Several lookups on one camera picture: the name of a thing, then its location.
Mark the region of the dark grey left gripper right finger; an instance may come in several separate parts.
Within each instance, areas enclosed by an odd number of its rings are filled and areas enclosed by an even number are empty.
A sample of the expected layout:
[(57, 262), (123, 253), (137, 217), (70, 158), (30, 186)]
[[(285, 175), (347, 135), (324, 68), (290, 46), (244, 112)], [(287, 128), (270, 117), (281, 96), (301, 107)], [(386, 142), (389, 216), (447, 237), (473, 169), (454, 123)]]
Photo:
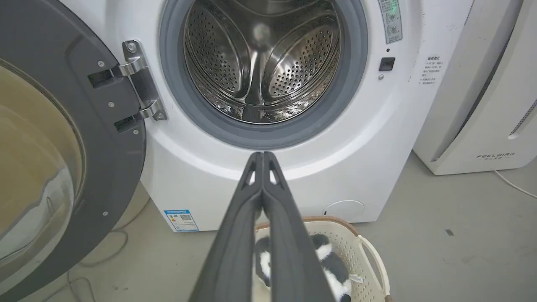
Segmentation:
[(261, 199), (270, 220), (271, 302), (334, 302), (276, 155), (263, 152)]

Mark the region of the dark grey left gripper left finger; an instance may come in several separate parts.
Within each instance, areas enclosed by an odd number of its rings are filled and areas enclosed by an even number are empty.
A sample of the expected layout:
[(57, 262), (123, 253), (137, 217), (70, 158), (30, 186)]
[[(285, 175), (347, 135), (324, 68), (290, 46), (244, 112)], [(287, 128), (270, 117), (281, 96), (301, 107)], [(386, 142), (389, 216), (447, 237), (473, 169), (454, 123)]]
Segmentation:
[(252, 153), (189, 302), (252, 302), (255, 222), (262, 211), (262, 153)]

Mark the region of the grey washing machine door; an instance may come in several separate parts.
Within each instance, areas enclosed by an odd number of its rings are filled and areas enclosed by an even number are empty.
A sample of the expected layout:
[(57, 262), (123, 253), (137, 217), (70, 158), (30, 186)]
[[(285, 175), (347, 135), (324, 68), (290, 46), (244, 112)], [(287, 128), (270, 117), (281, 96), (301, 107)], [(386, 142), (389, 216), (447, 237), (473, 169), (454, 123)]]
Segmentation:
[(146, 127), (118, 65), (61, 0), (0, 0), (0, 302), (67, 273), (132, 199)]

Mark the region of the black and white garment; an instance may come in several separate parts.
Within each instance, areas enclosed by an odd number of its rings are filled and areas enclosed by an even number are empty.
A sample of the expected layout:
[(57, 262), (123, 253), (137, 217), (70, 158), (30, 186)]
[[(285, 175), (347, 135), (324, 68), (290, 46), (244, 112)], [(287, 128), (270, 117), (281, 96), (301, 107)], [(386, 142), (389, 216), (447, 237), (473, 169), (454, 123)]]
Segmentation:
[[(333, 245), (324, 234), (310, 235), (328, 284), (336, 302), (351, 302), (352, 285), (347, 266), (333, 251)], [(268, 290), (271, 290), (271, 240), (258, 239), (254, 245), (255, 273)]]

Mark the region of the cream perforated laundry basket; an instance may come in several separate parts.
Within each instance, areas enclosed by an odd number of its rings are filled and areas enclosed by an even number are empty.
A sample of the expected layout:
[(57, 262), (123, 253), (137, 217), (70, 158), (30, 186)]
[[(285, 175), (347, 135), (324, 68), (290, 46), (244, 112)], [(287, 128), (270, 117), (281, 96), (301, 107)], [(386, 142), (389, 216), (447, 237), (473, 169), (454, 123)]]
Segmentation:
[[(353, 226), (331, 216), (303, 217), (303, 221), (309, 236), (324, 234), (329, 238), (333, 251), (347, 266), (352, 285), (351, 302), (393, 302), (387, 270), (381, 257)], [(270, 222), (255, 227), (255, 243), (264, 236), (270, 237)], [(252, 302), (271, 302), (271, 290), (257, 277), (254, 260)]]

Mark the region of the white front-load washing machine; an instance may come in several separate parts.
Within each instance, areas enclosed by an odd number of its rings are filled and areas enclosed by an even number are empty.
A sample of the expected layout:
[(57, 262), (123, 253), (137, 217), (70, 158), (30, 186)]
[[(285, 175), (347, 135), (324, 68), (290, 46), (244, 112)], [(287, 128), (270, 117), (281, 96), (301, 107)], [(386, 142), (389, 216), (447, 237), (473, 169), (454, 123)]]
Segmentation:
[(140, 183), (175, 232), (215, 231), (271, 151), (303, 216), (376, 221), (474, 0), (59, 0), (162, 112)]

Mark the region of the white Feelbird air purifier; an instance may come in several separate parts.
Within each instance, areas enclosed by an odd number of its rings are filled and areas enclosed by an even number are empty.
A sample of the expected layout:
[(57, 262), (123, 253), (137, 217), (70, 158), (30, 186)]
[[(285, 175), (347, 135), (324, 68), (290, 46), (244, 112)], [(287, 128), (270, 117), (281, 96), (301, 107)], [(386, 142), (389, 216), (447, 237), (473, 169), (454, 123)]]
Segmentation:
[(474, 0), (414, 152), (435, 175), (537, 158), (537, 0)]

